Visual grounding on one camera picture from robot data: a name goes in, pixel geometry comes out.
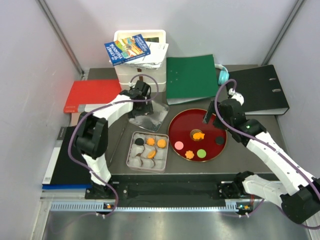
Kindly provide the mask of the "orange round waffle cookie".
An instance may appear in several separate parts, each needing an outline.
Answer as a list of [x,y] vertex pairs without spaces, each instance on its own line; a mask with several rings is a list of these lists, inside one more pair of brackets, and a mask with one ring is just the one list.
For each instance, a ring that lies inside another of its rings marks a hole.
[[159,139],[157,141],[157,147],[164,149],[167,146],[167,141],[165,139]]

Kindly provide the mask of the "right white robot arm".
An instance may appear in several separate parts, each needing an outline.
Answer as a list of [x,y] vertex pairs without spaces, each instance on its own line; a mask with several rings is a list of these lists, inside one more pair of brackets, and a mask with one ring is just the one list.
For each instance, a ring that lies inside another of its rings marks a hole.
[[243,96],[235,91],[222,102],[213,99],[203,123],[208,124],[215,116],[213,126],[228,131],[236,142],[255,154],[279,182],[244,171],[236,174],[232,183],[220,183],[218,190],[226,199],[247,195],[265,199],[279,207],[292,222],[302,224],[320,211],[320,180],[289,157],[259,121],[247,119],[243,103]]

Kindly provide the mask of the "silver tin lid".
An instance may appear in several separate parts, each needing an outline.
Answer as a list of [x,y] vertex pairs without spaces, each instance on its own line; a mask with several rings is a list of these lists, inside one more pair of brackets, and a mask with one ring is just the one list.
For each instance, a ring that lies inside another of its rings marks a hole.
[[135,126],[155,133],[160,129],[170,108],[168,105],[155,100],[152,100],[151,103],[153,107],[152,114],[130,118],[128,121]]

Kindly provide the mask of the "metal tongs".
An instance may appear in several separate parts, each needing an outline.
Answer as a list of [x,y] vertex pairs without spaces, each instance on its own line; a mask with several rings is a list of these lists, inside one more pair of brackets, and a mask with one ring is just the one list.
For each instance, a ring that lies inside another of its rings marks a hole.
[[118,146],[126,130],[127,124],[127,120],[125,120],[124,118],[120,118],[108,129],[108,145],[104,154],[106,165],[108,168],[110,168],[112,165],[113,159],[115,158]]

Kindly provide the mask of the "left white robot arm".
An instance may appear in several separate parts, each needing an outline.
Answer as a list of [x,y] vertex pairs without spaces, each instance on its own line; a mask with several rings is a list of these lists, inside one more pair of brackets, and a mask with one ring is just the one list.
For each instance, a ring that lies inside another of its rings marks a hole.
[[121,91],[110,103],[91,112],[83,112],[70,141],[85,160],[90,179],[102,198],[109,198],[114,191],[105,152],[108,148],[109,127],[123,115],[129,118],[153,113],[151,86],[142,80]]

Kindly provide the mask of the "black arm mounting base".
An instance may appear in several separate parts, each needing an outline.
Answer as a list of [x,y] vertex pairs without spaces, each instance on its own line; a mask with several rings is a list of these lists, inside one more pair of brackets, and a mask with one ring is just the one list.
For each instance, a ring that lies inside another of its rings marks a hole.
[[246,199],[234,173],[115,174],[109,184],[121,207],[215,206],[224,199]]

